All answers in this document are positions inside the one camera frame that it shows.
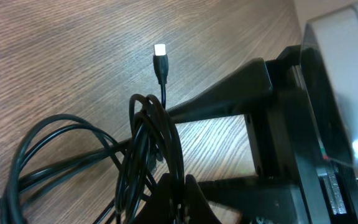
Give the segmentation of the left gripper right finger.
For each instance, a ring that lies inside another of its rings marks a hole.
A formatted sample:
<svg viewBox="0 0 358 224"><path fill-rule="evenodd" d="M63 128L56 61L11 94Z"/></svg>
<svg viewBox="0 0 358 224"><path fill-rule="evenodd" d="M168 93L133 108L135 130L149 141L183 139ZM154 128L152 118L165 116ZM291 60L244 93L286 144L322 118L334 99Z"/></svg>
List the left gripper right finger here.
<svg viewBox="0 0 358 224"><path fill-rule="evenodd" d="M221 224L205 199L196 179L190 174L185 177L184 223Z"/></svg>

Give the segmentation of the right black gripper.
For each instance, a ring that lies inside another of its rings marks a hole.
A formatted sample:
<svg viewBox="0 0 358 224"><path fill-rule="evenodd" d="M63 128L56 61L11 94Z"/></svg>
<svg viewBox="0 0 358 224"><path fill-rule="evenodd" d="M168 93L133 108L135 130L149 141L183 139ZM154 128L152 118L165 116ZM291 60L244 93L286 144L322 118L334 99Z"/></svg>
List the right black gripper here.
<svg viewBox="0 0 358 224"><path fill-rule="evenodd" d="M170 108L176 123L243 115L256 175L200 182L246 220L358 223L351 146L318 51L256 58Z"/></svg>

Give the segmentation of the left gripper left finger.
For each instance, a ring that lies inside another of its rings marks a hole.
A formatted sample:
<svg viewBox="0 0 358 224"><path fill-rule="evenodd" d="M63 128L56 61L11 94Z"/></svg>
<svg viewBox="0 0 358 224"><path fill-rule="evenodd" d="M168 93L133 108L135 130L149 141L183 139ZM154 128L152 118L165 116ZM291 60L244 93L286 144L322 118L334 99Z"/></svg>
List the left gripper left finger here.
<svg viewBox="0 0 358 224"><path fill-rule="evenodd" d="M174 222L172 176L164 174L132 224L173 224Z"/></svg>

